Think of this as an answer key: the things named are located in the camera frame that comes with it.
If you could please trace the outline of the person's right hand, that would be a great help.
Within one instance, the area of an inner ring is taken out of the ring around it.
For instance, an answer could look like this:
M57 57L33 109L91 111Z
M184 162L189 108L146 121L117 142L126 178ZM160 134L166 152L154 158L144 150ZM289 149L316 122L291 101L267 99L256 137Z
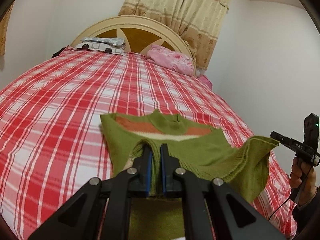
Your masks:
M303 206L311 202L317 193L316 171L313 166L305 162L299 164L299 158L295 157L291 166L290 186L292 189L300 187L302 190L298 205Z

